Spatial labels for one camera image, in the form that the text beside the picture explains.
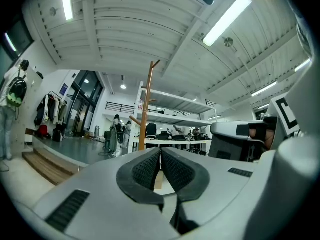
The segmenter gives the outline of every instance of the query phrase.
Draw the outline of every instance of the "white shelf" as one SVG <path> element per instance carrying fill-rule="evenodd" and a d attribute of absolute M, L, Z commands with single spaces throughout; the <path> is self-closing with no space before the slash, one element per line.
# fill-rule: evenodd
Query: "white shelf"
<path fill-rule="evenodd" d="M 142 110 L 138 111 L 137 119 L 142 119 Z M 192 119 L 186 116 L 173 116 L 154 112 L 148 112 L 147 121 L 157 124 L 176 125 L 185 127 L 205 127 L 210 126 L 212 124 L 212 122 L 210 121 Z"/>
<path fill-rule="evenodd" d="M 133 143 L 139 143 L 139 138 L 133 138 Z M 145 139 L 144 144 L 158 144 L 158 145 L 187 145 L 187 144 L 207 144 L 211 140 L 192 140 L 192 141 L 176 141 L 176 140 L 157 140 Z"/>
<path fill-rule="evenodd" d="M 213 107 L 211 106 L 157 90 L 150 90 L 150 99 L 156 101 L 150 102 L 149 106 L 155 106 L 174 111 L 201 114 L 213 110 Z"/>

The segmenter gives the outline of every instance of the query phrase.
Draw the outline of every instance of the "cable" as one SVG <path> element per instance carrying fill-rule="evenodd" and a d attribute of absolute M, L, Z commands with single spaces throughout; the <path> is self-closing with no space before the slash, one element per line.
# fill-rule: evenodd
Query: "cable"
<path fill-rule="evenodd" d="M 109 159 L 112 159 L 112 158 L 116 157 L 116 156 L 113 156 L 111 153 L 108 153 L 108 152 L 100 152 L 100 153 L 98 153 L 98 156 L 100 156 L 100 157 L 109 157 Z"/>
<path fill-rule="evenodd" d="M 15 107 L 15 115 L 17 115 L 17 109 L 18 109 L 18 116 L 15 117 L 15 120 L 17 121 L 19 118 L 20 110 L 18 107 Z"/>
<path fill-rule="evenodd" d="M 10 171 L 10 168 L 9 166 L 4 162 L 4 161 L 1 161 L 6 167 L 7 167 L 7 170 L 0 170 L 0 173 L 7 173 Z"/>

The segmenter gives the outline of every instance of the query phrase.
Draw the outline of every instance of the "vent grille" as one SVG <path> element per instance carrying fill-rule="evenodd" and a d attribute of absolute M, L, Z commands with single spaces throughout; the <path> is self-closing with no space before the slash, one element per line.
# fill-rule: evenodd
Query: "vent grille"
<path fill-rule="evenodd" d="M 46 222 L 58 231 L 64 232 L 76 216 L 90 194 L 75 190 L 68 198 L 46 219 Z"/>
<path fill-rule="evenodd" d="M 232 174 L 248 177 L 248 178 L 250 178 L 251 175 L 253 174 L 253 172 L 251 172 L 251 171 L 240 170 L 240 169 L 237 169 L 237 168 L 231 168 L 230 170 L 228 170 L 228 172 L 232 173 Z"/>

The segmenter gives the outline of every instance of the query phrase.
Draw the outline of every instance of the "ceiling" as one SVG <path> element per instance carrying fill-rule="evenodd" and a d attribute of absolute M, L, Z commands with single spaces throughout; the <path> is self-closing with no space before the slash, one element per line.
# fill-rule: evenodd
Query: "ceiling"
<path fill-rule="evenodd" d="M 215 0 L 211 6 L 202 0 L 72 2 L 74 18 L 68 22 L 62 0 L 33 2 L 42 40 L 61 69 L 103 72 L 119 81 L 124 75 L 126 84 L 139 86 L 150 62 L 161 60 L 155 86 L 201 96 L 221 108 L 244 101 L 258 106 L 287 92 L 297 80 L 294 68 L 307 59 L 285 0 L 252 0 L 211 47 L 202 38 L 234 0 Z M 233 39 L 233 48 L 224 46 L 226 38 Z M 251 98 L 274 81 L 280 84 Z"/>

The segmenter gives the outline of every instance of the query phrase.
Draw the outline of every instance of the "wall sign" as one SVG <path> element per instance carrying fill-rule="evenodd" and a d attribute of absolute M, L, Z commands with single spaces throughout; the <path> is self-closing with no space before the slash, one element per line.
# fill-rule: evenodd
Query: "wall sign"
<path fill-rule="evenodd" d="M 63 86 L 62 86 L 62 88 L 61 88 L 61 90 L 60 90 L 60 94 L 61 94 L 62 96 L 65 96 L 67 90 L 68 90 L 68 85 L 66 85 L 66 84 L 64 83 Z"/>

